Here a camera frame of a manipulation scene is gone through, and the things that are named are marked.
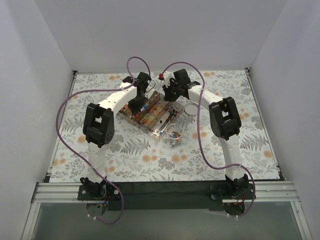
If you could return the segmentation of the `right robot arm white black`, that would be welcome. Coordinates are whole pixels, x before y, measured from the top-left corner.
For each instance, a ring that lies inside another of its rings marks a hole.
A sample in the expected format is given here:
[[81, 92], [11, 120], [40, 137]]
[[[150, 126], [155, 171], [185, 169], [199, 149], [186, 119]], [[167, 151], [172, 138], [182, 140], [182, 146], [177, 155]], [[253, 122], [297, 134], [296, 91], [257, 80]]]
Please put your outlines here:
[[[225, 171], [225, 186], [222, 190], [232, 199], [242, 196], [249, 187], [248, 171], [242, 166], [239, 134], [242, 122], [232, 97], [222, 98], [205, 90], [205, 82], [191, 81], [187, 71], [181, 69], [173, 73], [160, 73], [158, 79], [164, 81], [162, 89], [167, 102], [184, 97], [197, 103], [197, 138], [200, 153], [205, 163], [214, 170]], [[209, 112], [209, 123], [213, 134], [219, 139], [225, 166], [214, 167], [205, 157], [200, 133], [200, 109]]]

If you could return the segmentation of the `clear compartment candy box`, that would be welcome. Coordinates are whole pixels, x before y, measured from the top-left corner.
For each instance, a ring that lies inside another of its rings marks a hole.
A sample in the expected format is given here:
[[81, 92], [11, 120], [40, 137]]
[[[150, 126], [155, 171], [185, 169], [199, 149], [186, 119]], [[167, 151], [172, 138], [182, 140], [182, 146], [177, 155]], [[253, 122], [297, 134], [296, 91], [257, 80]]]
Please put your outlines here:
[[160, 141], [167, 128], [179, 118], [184, 109], [180, 103], [165, 101], [164, 98], [162, 93], [154, 91], [140, 112], [133, 114], [126, 104], [118, 115], [142, 133]]

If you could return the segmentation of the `clear glass jar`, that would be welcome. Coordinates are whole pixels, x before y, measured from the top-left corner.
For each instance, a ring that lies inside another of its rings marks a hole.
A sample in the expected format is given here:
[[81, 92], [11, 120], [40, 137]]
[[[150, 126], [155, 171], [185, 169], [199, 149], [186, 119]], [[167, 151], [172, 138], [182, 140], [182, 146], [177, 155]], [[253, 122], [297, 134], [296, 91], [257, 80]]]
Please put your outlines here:
[[170, 124], [166, 129], [166, 140], [170, 147], [179, 147], [182, 144], [184, 129], [179, 124]]

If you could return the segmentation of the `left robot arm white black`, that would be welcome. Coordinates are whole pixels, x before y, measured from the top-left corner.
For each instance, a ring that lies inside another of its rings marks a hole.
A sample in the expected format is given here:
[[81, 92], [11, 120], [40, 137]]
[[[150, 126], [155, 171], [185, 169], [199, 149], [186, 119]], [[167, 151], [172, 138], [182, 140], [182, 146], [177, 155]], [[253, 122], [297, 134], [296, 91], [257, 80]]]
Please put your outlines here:
[[145, 97], [151, 81], [150, 75], [140, 72], [137, 78], [127, 76], [121, 83], [122, 89], [112, 93], [105, 100], [86, 108], [83, 134], [88, 146], [90, 169], [80, 182], [95, 200], [106, 196], [106, 187], [101, 184], [106, 176], [105, 161], [107, 145], [115, 135], [115, 115], [125, 106], [136, 115], [142, 111], [148, 98]]

